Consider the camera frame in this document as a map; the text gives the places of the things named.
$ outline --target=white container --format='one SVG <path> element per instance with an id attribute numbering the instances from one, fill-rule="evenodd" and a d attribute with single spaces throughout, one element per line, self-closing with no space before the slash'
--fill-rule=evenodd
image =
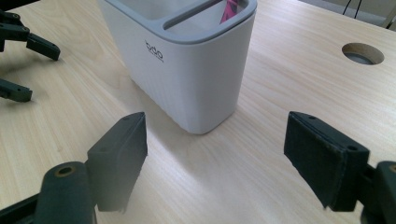
<path id="1" fill-rule="evenodd" d="M 132 80 L 180 127 L 207 133 L 236 108 L 256 0 L 98 0 Z"/>

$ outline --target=table grommet hole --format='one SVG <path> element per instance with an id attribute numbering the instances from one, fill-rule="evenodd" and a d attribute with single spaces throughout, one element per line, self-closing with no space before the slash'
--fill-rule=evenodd
<path id="1" fill-rule="evenodd" d="M 355 63 L 375 65 L 384 62 L 385 56 L 373 46 L 362 43 L 349 43 L 343 46 L 344 55 Z"/>

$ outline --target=wood grain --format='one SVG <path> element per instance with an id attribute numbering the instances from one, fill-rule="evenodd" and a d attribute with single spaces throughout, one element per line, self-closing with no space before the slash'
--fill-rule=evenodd
<path id="1" fill-rule="evenodd" d="M 0 101 L 0 209 L 39 192 L 54 165 L 87 150 L 121 117 L 145 111 L 148 157 L 125 214 L 99 223 L 359 223 L 323 210 L 283 155 L 289 111 L 317 116 L 396 161 L 396 35 L 296 0 L 260 0 L 236 111 L 214 131 L 180 129 L 130 79 L 94 0 L 42 0 L 13 10 L 57 44 L 53 62 L 7 42 L 0 78 L 33 90 Z M 378 65 L 342 52 L 359 42 Z"/>

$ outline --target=pink object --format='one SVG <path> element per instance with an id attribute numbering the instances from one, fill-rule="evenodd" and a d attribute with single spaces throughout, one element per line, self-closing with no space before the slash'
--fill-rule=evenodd
<path id="1" fill-rule="evenodd" d="M 234 15 L 236 15 L 236 10 L 238 9 L 238 0 L 227 0 L 227 5 L 225 6 L 223 16 L 220 23 L 227 21 Z"/>

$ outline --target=black plastic part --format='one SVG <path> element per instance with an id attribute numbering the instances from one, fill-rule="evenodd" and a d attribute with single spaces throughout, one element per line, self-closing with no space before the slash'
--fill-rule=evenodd
<path id="1" fill-rule="evenodd" d="M 374 215 L 367 209 L 367 207 L 364 207 L 363 211 L 361 211 L 361 224 L 387 224 L 387 222 L 384 217 Z"/>
<path id="2" fill-rule="evenodd" d="M 0 211 L 0 223 L 2 224 L 32 224 L 38 194 L 23 201 L 15 203 Z"/>
<path id="3" fill-rule="evenodd" d="M 0 9 L 7 11 L 15 7 L 22 7 L 39 0 L 0 0 Z"/>
<path id="4" fill-rule="evenodd" d="M 58 61 L 61 54 L 61 50 L 56 45 L 34 34 L 29 34 L 27 37 L 26 48 L 47 56 L 54 61 Z"/>
<path id="5" fill-rule="evenodd" d="M 396 223 L 396 162 L 381 161 L 374 177 L 375 195 L 388 224 Z"/>
<path id="6" fill-rule="evenodd" d="M 324 207 L 353 211 L 370 151 L 313 116 L 290 112 L 285 155 Z"/>
<path id="7" fill-rule="evenodd" d="M 34 223 L 93 223 L 94 209 L 84 163 L 66 162 L 47 171 L 38 195 Z"/>
<path id="8" fill-rule="evenodd" d="M 148 155 L 144 113 L 120 119 L 89 151 L 86 166 L 99 211 L 125 209 Z"/>
<path id="9" fill-rule="evenodd" d="M 29 102 L 32 99 L 29 88 L 5 81 L 0 78 L 0 97 L 16 102 Z"/>
<path id="10" fill-rule="evenodd" d="M 358 200 L 364 205 L 365 214 L 370 213 L 368 217 L 373 218 L 382 217 L 382 209 L 375 194 L 374 177 L 376 172 L 377 170 L 375 168 L 367 165 L 366 170 L 360 174 L 360 178 L 358 179 Z"/>
<path id="11" fill-rule="evenodd" d="M 20 15 L 12 12 L 5 12 L 1 9 L 0 9 L 0 22 L 5 24 L 23 26 Z"/>
<path id="12" fill-rule="evenodd" d="M 1 40 L 26 41 L 30 32 L 28 28 L 14 24 L 0 23 L 0 28 Z"/>

